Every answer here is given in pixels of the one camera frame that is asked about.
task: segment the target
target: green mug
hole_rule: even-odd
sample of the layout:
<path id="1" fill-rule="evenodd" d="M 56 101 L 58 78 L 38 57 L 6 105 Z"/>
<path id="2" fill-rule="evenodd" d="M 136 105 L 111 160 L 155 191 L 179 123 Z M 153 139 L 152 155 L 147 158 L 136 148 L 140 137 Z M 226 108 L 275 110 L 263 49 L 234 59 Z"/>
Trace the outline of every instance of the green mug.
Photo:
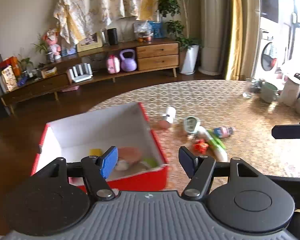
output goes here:
<path id="1" fill-rule="evenodd" d="M 267 103 L 272 103 L 273 101 L 278 101 L 279 98 L 278 92 L 279 90 L 275 85 L 267 81 L 264 81 L 262 83 L 260 97 L 262 100 L 266 101 Z"/>

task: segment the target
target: patterned tablecloth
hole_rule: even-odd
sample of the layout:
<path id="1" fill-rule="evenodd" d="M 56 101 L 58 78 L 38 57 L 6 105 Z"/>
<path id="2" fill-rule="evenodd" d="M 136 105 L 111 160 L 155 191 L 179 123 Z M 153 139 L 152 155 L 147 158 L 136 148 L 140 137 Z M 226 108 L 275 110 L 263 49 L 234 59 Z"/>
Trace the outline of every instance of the patterned tablecloth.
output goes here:
<path id="1" fill-rule="evenodd" d="M 237 156 L 267 175 L 300 177 L 300 139 L 275 140 L 271 129 L 276 124 L 296 124 L 300 121 L 293 108 L 283 104 L 268 104 L 258 96 L 242 97 L 244 82 L 224 80 L 185 81 L 156 85 L 130 91 L 110 98 L 91 109 L 142 102 L 156 130 L 169 161 L 168 189 L 182 191 L 189 182 L 178 162 L 178 149 L 185 145 L 191 149 L 182 133 L 183 119 L 198 117 L 206 129 L 234 126 L 236 132 L 224 138 L 228 160 Z M 160 130 L 157 122 L 166 106 L 177 113 L 173 127 Z M 214 180 L 213 188 L 225 183 L 225 178 Z"/>

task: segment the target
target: yellow block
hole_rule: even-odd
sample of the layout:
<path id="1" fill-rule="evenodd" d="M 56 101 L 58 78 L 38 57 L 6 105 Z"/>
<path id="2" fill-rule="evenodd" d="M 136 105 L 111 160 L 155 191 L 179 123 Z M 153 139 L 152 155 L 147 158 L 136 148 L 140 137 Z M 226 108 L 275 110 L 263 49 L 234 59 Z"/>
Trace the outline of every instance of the yellow block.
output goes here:
<path id="1" fill-rule="evenodd" d="M 101 151 L 101 149 L 90 149 L 89 155 L 95 155 L 100 157 L 101 155 L 103 155 L 103 152 Z"/>

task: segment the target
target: black circular cover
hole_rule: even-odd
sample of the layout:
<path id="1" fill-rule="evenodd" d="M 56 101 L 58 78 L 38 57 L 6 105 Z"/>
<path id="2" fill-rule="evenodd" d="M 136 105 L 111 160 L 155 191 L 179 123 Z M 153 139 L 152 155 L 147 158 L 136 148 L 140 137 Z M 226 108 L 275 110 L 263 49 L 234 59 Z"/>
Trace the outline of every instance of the black circular cover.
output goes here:
<path id="1" fill-rule="evenodd" d="M 23 184 L 8 195 L 7 220 L 17 232 L 47 236 L 76 224 L 88 211 L 89 198 L 82 190 L 56 178 Z"/>
<path id="2" fill-rule="evenodd" d="M 250 233 L 283 228 L 294 212 L 293 198 L 268 178 L 230 180 L 210 193 L 207 206 L 223 224 Z"/>

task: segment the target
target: black speaker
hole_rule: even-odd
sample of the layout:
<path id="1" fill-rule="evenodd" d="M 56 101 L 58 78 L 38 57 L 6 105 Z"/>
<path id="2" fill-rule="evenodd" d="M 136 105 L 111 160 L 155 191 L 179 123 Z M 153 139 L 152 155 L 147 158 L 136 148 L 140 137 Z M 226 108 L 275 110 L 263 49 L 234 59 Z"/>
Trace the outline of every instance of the black speaker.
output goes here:
<path id="1" fill-rule="evenodd" d="M 107 34 L 108 34 L 108 39 L 109 39 L 110 45 L 118 44 L 118 35 L 117 35 L 116 28 L 108 29 Z"/>

